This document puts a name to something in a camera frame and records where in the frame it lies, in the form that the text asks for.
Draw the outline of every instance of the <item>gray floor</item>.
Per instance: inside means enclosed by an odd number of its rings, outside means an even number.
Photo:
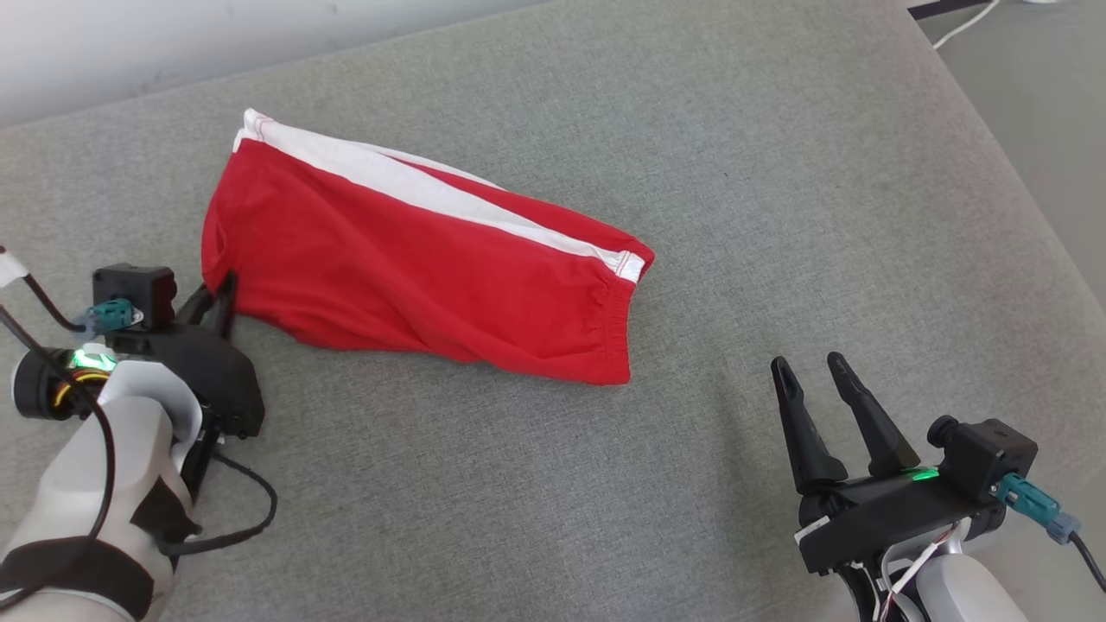
[[[978,9],[921,22],[930,40]],[[1106,2],[1004,0],[940,54],[1106,303]]]

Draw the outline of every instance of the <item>cable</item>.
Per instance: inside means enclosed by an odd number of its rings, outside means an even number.
[[[35,289],[38,287],[38,283],[32,284],[33,281],[31,280],[30,274],[28,274],[27,280],[28,284],[31,286],[31,289]],[[48,307],[48,310],[51,308],[53,308],[52,303]],[[58,309],[53,308],[51,314],[56,312]],[[87,404],[88,408],[92,410],[92,414],[96,417],[96,422],[100,424],[100,432],[104,436],[104,495],[100,499],[100,511],[96,512],[96,519],[92,523],[92,529],[88,530],[88,536],[85,539],[85,546],[81,547],[77,552],[73,553],[73,558],[69,561],[69,563],[62,564],[70,566],[76,562],[81,556],[85,554],[88,551],[88,548],[93,546],[93,542],[96,541],[96,538],[100,536],[100,531],[104,528],[104,521],[107,520],[107,510],[111,509],[112,506],[112,495],[115,493],[115,437],[112,435],[112,424],[108,423],[107,415],[104,414],[104,410],[96,403],[96,398],[92,396],[92,393],[88,393],[88,390],[77,382],[76,379],[74,379],[61,363],[50,356],[50,354],[41,345],[39,345],[39,342],[34,341],[34,338],[32,338],[30,333],[28,333],[27,330],[24,330],[23,326],[21,326],[20,323],[11,317],[11,313],[4,309],[3,304],[0,304],[0,322],[2,322],[3,325],[11,331],[11,334],[15,335],[15,339],[18,339],[20,343],[22,343],[32,354],[38,356],[51,369],[51,371],[73,387],[73,393]],[[40,581],[34,587],[21,589],[14,594],[0,601],[0,612],[15,607],[45,587],[45,582]]]
[[[895,595],[901,592],[902,588],[905,588],[906,584],[914,579],[914,576],[917,574],[919,570],[921,570],[921,567],[925,566],[927,561],[929,561],[929,558],[933,557],[933,553],[937,552],[937,548],[947,542],[948,539],[951,538],[952,535],[957,532],[958,527],[960,527],[959,520],[953,522],[952,527],[950,527],[948,530],[943,531],[940,536],[935,538],[933,541],[930,542],[929,546],[921,551],[921,553],[918,556],[918,559],[914,560],[914,563],[910,564],[910,568],[907,568],[906,572],[904,572],[902,576],[899,577],[899,580],[896,581],[895,584],[888,589],[887,600],[884,601],[884,605],[879,609],[879,618],[877,619],[878,622],[885,622],[887,620],[887,614],[890,613],[891,604],[894,604],[895,602]]]
[[[1091,570],[1091,574],[1094,576],[1095,581],[1098,581],[1098,587],[1106,592],[1106,577],[1103,577],[1103,571],[1098,568],[1095,557],[1091,554],[1091,550],[1087,549],[1087,546],[1083,542],[1083,538],[1074,531],[1068,535],[1067,538],[1073,545],[1075,545],[1076,549],[1079,549],[1079,554],[1083,556],[1083,561],[1087,562],[1087,569]]]
[[[985,9],[983,9],[982,11],[980,11],[979,14],[977,14],[974,18],[968,20],[963,24],[961,24],[961,25],[952,29],[952,32],[949,32],[945,37],[940,38],[937,41],[937,43],[933,43],[933,49],[935,50],[940,50],[941,45],[945,45],[946,43],[949,42],[949,39],[952,39],[953,37],[958,35],[961,32],[968,30],[969,28],[975,25],[975,22],[978,22],[979,20],[983,19],[983,17],[985,17],[988,13],[990,13],[991,10],[994,9],[998,6],[999,6],[999,0],[991,0],[991,3],[988,4]]]
[[[61,328],[67,330],[71,333],[84,332],[84,326],[80,324],[74,324],[73,322],[66,320],[65,315],[62,315],[62,312],[58,310],[58,307],[54,304],[54,301],[50,300],[50,297],[46,296],[45,290],[43,290],[42,286],[39,284],[39,281],[34,280],[34,274],[27,274],[25,277],[23,277],[23,282],[27,283],[27,287],[31,288],[31,291],[34,292],[34,298],[39,299],[39,302],[41,302],[42,305],[46,308],[46,311],[50,313],[50,317],[53,318],[54,321],[58,322],[58,324]]]
[[[273,518],[276,517],[276,489],[272,487],[271,484],[265,481],[263,477],[257,473],[250,470],[234,460],[223,456],[219,452],[212,452],[211,457],[216,460],[229,466],[230,468],[241,473],[246,477],[249,477],[253,481],[257,481],[265,493],[269,495],[269,515],[259,525],[250,527],[249,529],[242,529],[241,531],[234,531],[233,533],[228,533],[226,536],[217,536],[215,538],[209,538],[207,540],[191,540],[188,542],[157,542],[157,550],[161,551],[161,554],[166,557],[179,557],[189,556],[196,553],[206,553],[208,551],[213,551],[217,549],[225,549],[227,547],[239,545],[249,540],[250,538],[261,533],[267,527],[272,525]]]

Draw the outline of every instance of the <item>black strap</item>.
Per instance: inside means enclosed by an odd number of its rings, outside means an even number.
[[[85,536],[23,545],[0,564],[0,592],[34,587],[97,594],[142,620],[154,598],[154,578],[122,550]]]

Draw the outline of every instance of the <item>white wall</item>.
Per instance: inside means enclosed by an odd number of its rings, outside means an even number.
[[[543,0],[0,0],[0,126]]]

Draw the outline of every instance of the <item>gray fabric surface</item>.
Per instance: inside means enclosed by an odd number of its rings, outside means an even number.
[[[126,260],[199,282],[207,198],[247,106],[431,157],[638,236],[657,263],[625,387],[338,353],[253,321],[269,416],[227,453],[273,527],[181,562],[166,619],[804,620],[768,371],[863,445],[843,351],[916,442],[999,416],[1063,493],[1102,467],[1106,321],[906,11],[885,0],[554,2],[0,133],[3,241],[66,309]],[[4,302],[64,336],[23,291]],[[0,360],[21,354],[0,338]],[[0,405],[0,536],[72,425]],[[218,465],[209,533],[264,512]]]

